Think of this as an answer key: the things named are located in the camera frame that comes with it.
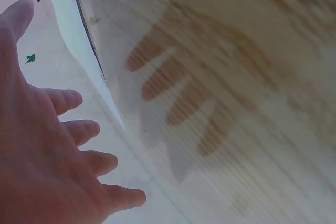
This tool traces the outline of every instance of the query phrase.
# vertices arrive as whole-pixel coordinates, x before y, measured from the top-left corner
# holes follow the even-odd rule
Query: white object
[[[116,104],[103,77],[90,45],[76,0],[51,0],[63,41],[70,53],[83,66],[92,83],[108,105],[114,117],[125,129]]]

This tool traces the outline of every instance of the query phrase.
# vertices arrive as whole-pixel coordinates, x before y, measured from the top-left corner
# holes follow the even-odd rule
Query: finger
[[[118,165],[117,157],[110,153],[82,151],[82,155],[97,177],[109,173]]]
[[[198,81],[193,79],[183,89],[167,116],[167,124],[177,126],[193,115],[211,97]]]
[[[63,123],[76,146],[81,146],[100,132],[99,124],[92,120],[76,120]]]
[[[173,57],[162,64],[142,87],[142,97],[146,101],[153,100],[186,76],[184,67]]]
[[[162,54],[166,47],[162,47],[156,41],[160,41],[160,35],[156,26],[140,41],[127,59],[126,67],[134,72],[142,68],[152,59]]]
[[[0,15],[1,26],[13,32],[15,41],[22,37],[34,15],[33,0],[18,0]]]
[[[121,186],[104,185],[112,200],[112,212],[141,207],[146,203],[146,194],[137,189],[127,189]]]
[[[61,90],[61,89],[42,89],[49,98],[57,115],[62,115],[68,110],[77,108],[83,103],[83,98],[75,90]]]

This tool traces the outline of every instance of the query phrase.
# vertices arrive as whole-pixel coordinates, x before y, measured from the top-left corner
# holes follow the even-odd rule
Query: wooden surface
[[[190,223],[336,223],[336,0],[80,0],[127,144]]]

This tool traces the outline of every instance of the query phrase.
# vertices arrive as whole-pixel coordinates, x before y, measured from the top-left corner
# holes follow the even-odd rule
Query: hand
[[[32,0],[19,0],[0,15],[0,223],[96,224],[143,205],[144,192],[97,180],[116,168],[114,155],[78,150],[99,125],[58,120],[80,94],[27,84],[16,43],[33,14]]]

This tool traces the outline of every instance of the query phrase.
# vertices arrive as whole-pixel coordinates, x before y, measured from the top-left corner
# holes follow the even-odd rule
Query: fingertip
[[[138,205],[135,207],[142,207],[146,202],[147,202],[147,196],[146,193],[142,190],[138,190],[138,189],[133,189],[133,191],[138,194]]]
[[[82,97],[82,95],[78,91],[76,91],[76,90],[71,90],[71,92],[72,92],[72,95],[75,97],[76,104],[77,105],[83,104],[83,97]]]

